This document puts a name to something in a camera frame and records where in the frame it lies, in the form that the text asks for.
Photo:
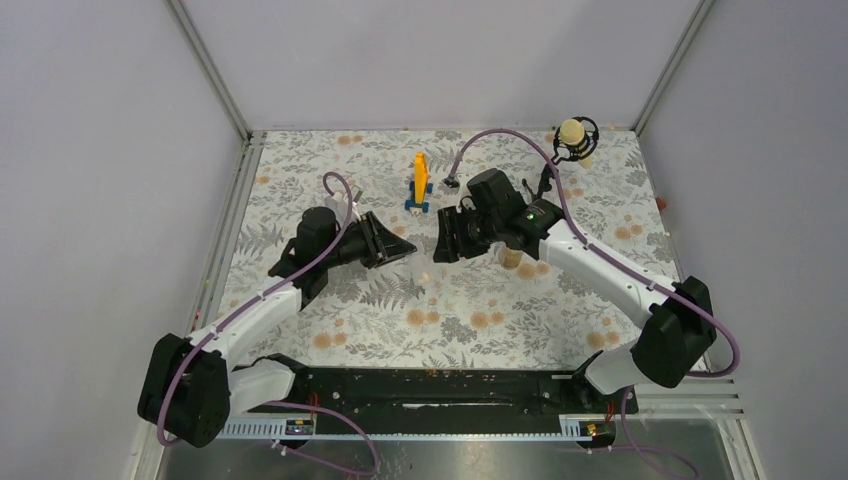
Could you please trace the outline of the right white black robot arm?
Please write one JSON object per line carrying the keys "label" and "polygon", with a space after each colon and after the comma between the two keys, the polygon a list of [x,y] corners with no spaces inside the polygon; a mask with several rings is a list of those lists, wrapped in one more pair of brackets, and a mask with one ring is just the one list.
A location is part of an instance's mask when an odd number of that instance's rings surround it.
{"label": "right white black robot arm", "polygon": [[475,176],[467,189],[462,204],[437,213],[435,262],[472,259],[501,243],[576,277],[640,328],[636,340],[578,368],[573,396],[583,410],[601,410],[631,385],[677,387],[715,342],[716,329],[704,317],[709,292],[700,281],[675,282],[639,266],[586,234],[554,203],[526,202],[498,169]]}

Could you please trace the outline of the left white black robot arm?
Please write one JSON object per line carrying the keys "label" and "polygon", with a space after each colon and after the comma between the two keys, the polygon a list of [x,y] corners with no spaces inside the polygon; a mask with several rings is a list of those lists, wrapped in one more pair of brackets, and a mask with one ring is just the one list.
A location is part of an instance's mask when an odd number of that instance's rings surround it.
{"label": "left white black robot arm", "polygon": [[277,324],[297,316],[326,287],[335,267],[379,268],[416,253],[416,246],[376,215],[338,217],[327,207],[306,210],[269,280],[228,317],[186,337],[163,336],[154,346],[137,413],[165,446],[176,440],[208,445],[234,413],[276,401],[296,411],[310,385],[291,362],[276,358],[242,365],[248,351]]}

